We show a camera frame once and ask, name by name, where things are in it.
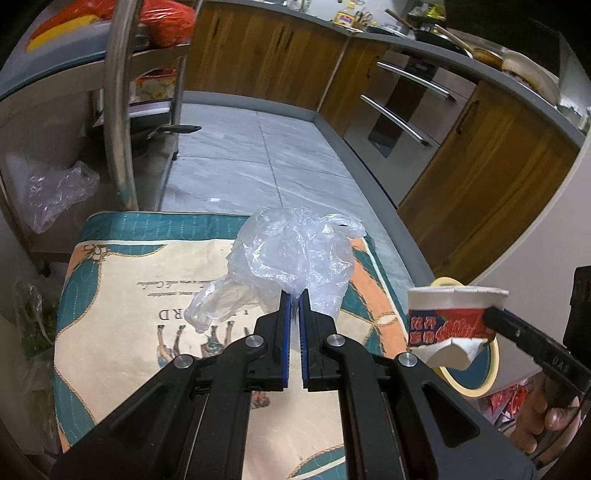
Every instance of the torn paper cup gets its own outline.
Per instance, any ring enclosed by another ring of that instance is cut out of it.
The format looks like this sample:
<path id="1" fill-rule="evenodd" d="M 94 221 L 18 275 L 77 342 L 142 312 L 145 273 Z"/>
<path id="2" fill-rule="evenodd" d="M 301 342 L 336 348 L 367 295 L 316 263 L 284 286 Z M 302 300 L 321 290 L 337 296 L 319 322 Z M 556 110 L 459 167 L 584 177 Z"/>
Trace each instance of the torn paper cup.
<path id="1" fill-rule="evenodd" d="M 476 286 L 408 290 L 408 346 L 429 367 L 465 370 L 495 332 L 484 325 L 488 307 L 504 308 L 509 292 Z"/>

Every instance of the human hand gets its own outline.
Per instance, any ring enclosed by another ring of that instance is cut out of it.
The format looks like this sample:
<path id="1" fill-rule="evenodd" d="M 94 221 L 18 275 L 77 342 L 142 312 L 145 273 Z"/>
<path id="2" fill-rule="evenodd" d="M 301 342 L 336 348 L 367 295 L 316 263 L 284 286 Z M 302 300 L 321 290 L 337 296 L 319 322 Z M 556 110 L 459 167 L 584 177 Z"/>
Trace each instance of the human hand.
<path id="1" fill-rule="evenodd" d="M 579 399 L 574 398 L 570 408 L 551 408 L 546 412 L 548 402 L 544 396 L 544 379 L 536 383 L 534 389 L 525 399 L 515 430 L 511 433 L 511 442 L 524 453 L 535 451 L 537 442 L 534 435 L 544 430 L 563 434 L 543 452 L 537 459 L 537 465 L 548 465 L 559 457 L 568 447 L 580 425 Z"/>

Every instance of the crumpled plastic bag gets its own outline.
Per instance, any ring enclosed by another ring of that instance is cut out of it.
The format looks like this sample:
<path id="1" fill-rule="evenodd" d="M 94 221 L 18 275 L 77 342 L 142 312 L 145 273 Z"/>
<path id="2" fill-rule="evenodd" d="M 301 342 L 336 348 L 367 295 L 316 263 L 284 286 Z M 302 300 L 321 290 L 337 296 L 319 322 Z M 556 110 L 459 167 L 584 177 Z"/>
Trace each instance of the crumpled plastic bag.
<path id="1" fill-rule="evenodd" d="M 31 40 L 58 25 L 84 15 L 96 15 L 103 20 L 111 20 L 115 4 L 115 0 L 75 0 L 39 25 L 31 35 Z M 172 47 L 191 40 L 195 10 L 174 0 L 144 0 L 139 13 L 139 23 L 148 25 L 150 39 L 157 47 Z"/>
<path id="2" fill-rule="evenodd" d="M 18 279 L 12 290 L 17 330 L 26 364 L 17 372 L 22 379 L 22 403 L 44 450 L 59 453 L 53 396 L 53 345 L 56 339 L 59 288 L 49 279 Z"/>
<path id="3" fill-rule="evenodd" d="M 23 218 L 35 233 L 43 233 L 70 206 L 92 197 L 99 189 L 100 176 L 78 161 L 69 170 L 33 173 L 22 201 Z"/>
<path id="4" fill-rule="evenodd" d="M 226 257 L 228 273 L 196 293 L 184 317 L 202 333 L 246 305 L 274 312 L 281 290 L 297 298 L 307 288 L 311 307 L 336 319 L 354 268 L 349 238 L 364 236 L 357 218 L 263 208 L 238 232 Z"/>

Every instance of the grey countertop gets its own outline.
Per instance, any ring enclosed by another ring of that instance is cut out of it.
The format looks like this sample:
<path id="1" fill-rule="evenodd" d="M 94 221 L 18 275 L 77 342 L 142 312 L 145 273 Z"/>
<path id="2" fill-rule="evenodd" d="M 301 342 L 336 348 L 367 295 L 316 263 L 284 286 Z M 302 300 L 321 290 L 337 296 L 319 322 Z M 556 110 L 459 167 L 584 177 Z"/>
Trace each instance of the grey countertop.
<path id="1" fill-rule="evenodd" d="M 550 122 L 554 123 L 558 128 L 560 128 L 564 132 L 564 134 L 568 138 L 570 138 L 579 148 L 583 145 L 585 139 L 583 133 L 573 124 L 571 124 L 566 119 L 566 117 L 564 117 L 555 107 L 546 102 L 546 100 L 544 100 L 541 96 L 537 95 L 529 88 L 523 86 L 522 84 L 512 79 L 511 77 L 503 74 L 502 72 L 499 72 L 498 70 L 495 70 L 494 68 L 489 67 L 488 65 L 485 65 L 477 60 L 473 60 L 464 55 L 460 55 L 459 53 L 446 50 L 445 48 L 436 47 L 428 43 L 419 42 L 417 40 L 396 37 L 394 35 L 354 33 L 344 28 L 341 28 L 337 25 L 334 25 L 331 22 L 322 20 L 321 18 L 317 18 L 300 11 L 291 10 L 287 7 L 278 4 L 257 2 L 253 0 L 208 1 L 237 5 L 249 5 L 255 8 L 263 8 L 275 12 L 280 12 L 285 15 L 291 15 L 292 17 L 301 18 L 303 20 L 307 20 L 321 25 L 322 27 L 330 28 L 331 30 L 335 30 L 347 37 L 367 38 L 369 40 L 376 40 L 384 43 L 389 43 L 396 51 L 399 51 L 402 54 L 415 57 L 419 56 L 423 59 L 431 61 L 432 63 L 440 67 L 453 68 L 456 71 L 464 73 L 466 75 L 486 80 L 499 86 L 503 90 L 508 91 L 514 96 L 520 98 L 522 101 L 531 105 L 533 109 L 539 111 L 540 114 L 542 114 Z"/>

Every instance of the clear plastic bag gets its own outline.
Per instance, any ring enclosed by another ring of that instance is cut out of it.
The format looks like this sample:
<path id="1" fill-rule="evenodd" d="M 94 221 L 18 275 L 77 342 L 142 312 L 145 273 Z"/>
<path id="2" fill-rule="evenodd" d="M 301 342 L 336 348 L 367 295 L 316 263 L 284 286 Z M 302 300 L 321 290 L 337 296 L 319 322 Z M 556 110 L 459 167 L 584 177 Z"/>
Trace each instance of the clear plastic bag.
<path id="1" fill-rule="evenodd" d="M 205 285 L 184 311 L 198 332 L 223 322 L 243 306 L 277 310 L 281 290 L 310 291 L 312 308 L 337 318 L 353 274 L 349 238 L 365 228 L 345 215 L 318 217 L 306 208 L 263 208 L 240 229 L 226 257 L 228 273 Z"/>
<path id="2" fill-rule="evenodd" d="M 26 361 L 18 372 L 23 381 L 23 405 L 43 449 L 52 453 L 59 452 L 53 397 L 58 291 L 50 279 L 39 278 L 38 281 L 17 280 L 12 292 L 17 331 Z"/>
<path id="3" fill-rule="evenodd" d="M 69 170 L 33 173 L 22 202 L 24 220 L 35 233 L 45 232 L 61 212 L 92 197 L 99 182 L 99 174 L 81 161 Z"/>

